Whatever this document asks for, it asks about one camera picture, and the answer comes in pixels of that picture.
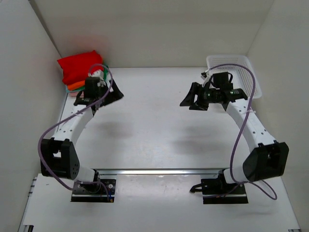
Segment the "red t shirt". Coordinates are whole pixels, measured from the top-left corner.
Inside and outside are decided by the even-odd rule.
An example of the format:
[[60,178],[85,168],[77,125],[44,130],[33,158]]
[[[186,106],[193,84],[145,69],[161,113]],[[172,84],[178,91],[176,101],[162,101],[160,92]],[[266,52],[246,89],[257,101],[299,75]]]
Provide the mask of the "red t shirt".
[[65,85],[72,85],[84,81],[88,77],[88,71],[94,64],[102,64],[103,58],[95,50],[68,56],[57,60],[63,70],[62,82]]

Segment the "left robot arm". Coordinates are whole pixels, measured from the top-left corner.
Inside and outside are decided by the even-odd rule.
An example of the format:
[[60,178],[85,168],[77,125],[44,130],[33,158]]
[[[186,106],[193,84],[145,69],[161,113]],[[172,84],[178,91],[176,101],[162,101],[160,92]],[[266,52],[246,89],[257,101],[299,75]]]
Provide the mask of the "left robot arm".
[[113,79],[103,81],[99,77],[87,78],[85,89],[77,94],[68,118],[61,122],[58,131],[50,139],[42,138],[39,141],[42,174],[83,182],[89,192],[98,191],[101,180],[97,171],[81,166],[75,146],[97,110],[123,96]]

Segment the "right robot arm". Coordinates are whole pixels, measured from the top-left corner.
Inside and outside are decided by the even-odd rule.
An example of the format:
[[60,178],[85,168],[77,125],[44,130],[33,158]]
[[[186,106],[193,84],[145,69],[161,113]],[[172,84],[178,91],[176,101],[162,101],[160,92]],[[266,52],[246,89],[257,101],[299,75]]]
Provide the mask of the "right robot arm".
[[249,155],[238,166],[223,171],[216,182],[221,193],[228,193],[234,183],[256,182],[284,174],[289,147],[278,142],[263,126],[252,110],[250,100],[241,88],[234,88],[228,72],[215,73],[205,84],[193,82],[180,106],[206,111],[211,103],[221,104],[233,118],[249,147]]

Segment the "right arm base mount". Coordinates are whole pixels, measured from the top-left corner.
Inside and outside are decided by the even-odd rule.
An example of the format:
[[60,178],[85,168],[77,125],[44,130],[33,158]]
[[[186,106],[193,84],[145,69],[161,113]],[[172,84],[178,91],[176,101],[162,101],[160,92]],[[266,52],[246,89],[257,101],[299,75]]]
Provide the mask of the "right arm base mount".
[[249,203],[243,184],[226,183],[223,174],[216,178],[202,178],[191,187],[190,193],[202,193],[203,204],[247,204]]

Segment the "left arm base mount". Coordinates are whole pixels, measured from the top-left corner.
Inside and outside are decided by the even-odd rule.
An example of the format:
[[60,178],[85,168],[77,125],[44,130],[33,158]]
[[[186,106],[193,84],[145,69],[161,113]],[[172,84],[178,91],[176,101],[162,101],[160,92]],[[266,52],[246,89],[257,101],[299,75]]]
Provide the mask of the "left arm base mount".
[[114,203],[116,191],[116,175],[99,176],[101,184],[85,185],[74,183],[71,202],[75,203]]

